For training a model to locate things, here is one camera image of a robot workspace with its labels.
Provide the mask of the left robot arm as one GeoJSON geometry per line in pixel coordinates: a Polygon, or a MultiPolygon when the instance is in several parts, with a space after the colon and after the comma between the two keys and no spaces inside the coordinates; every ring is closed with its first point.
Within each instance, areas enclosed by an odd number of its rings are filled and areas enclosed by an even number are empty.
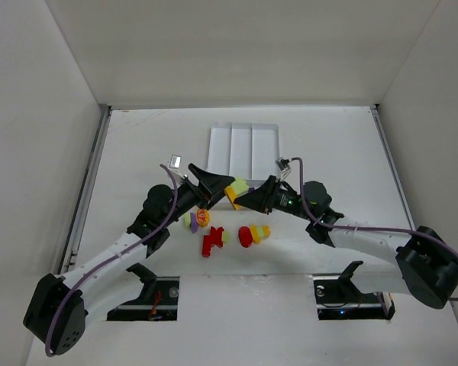
{"type": "Polygon", "coordinates": [[[92,319],[90,301],[109,284],[128,273],[148,272],[141,262],[169,238],[171,224],[193,207],[212,208],[235,180],[194,164],[188,168],[196,184],[164,166],[172,184],[149,189],[142,210],[111,246],[72,271],[46,274],[37,282],[23,324],[42,341],[48,357],[62,355],[77,343],[92,319]]]}

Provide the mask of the lavender half-round brick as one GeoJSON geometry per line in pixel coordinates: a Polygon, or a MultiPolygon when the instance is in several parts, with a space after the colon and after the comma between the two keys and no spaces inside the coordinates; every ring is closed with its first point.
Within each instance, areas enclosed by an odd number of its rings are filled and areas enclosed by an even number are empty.
{"type": "Polygon", "coordinates": [[[192,233],[196,233],[198,231],[198,228],[199,228],[199,224],[198,224],[198,221],[197,221],[197,216],[195,213],[190,213],[190,224],[189,224],[189,228],[191,230],[192,233]]]}

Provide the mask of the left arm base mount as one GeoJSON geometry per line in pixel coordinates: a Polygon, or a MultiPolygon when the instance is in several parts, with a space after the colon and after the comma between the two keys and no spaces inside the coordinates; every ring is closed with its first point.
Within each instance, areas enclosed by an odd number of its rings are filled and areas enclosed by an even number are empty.
{"type": "Polygon", "coordinates": [[[158,277],[142,264],[131,266],[143,287],[107,313],[111,322],[171,322],[178,317],[180,277],[158,277]]]}

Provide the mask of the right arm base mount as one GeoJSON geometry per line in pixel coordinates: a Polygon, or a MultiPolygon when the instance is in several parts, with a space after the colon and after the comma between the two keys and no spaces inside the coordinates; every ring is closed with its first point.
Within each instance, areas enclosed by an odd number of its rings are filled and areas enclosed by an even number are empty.
{"type": "Polygon", "coordinates": [[[352,282],[356,270],[362,265],[363,261],[353,261],[341,273],[314,277],[319,320],[392,319],[395,305],[391,294],[362,293],[352,282]]]}

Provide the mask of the yellow long brick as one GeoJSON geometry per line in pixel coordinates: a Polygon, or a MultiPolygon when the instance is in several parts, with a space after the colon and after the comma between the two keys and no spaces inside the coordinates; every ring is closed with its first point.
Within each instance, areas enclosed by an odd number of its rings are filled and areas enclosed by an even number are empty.
{"type": "Polygon", "coordinates": [[[233,207],[234,210],[239,210],[240,205],[235,203],[235,200],[237,198],[237,191],[230,185],[224,189],[224,193],[229,200],[231,206],[233,207]]]}

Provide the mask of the lime green square brick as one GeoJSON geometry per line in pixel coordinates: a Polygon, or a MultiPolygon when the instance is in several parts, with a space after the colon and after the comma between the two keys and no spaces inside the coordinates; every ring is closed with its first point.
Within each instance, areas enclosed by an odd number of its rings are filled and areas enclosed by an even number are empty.
{"type": "Polygon", "coordinates": [[[248,192],[250,187],[245,179],[236,177],[234,182],[230,185],[230,188],[232,189],[233,193],[238,196],[248,192]]]}

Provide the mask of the yellow butterfly print brick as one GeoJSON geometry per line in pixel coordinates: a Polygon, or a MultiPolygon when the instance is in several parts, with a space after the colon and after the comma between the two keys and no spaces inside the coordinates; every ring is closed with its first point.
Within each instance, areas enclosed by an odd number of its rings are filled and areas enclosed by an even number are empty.
{"type": "Polygon", "coordinates": [[[210,213],[206,209],[197,209],[195,218],[200,227],[206,227],[210,223],[210,213]]]}

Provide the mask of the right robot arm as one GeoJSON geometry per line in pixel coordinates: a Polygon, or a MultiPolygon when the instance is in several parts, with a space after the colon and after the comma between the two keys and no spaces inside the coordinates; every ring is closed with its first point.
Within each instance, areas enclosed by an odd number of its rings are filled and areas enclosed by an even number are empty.
{"type": "Polygon", "coordinates": [[[347,267],[341,277],[353,291],[409,294],[434,309],[452,300],[458,287],[458,255],[432,229],[375,231],[333,210],[331,201],[320,182],[305,182],[295,191],[273,175],[235,200],[260,213],[278,210],[307,220],[305,230],[318,244],[382,260],[381,265],[354,262],[347,267]]]}

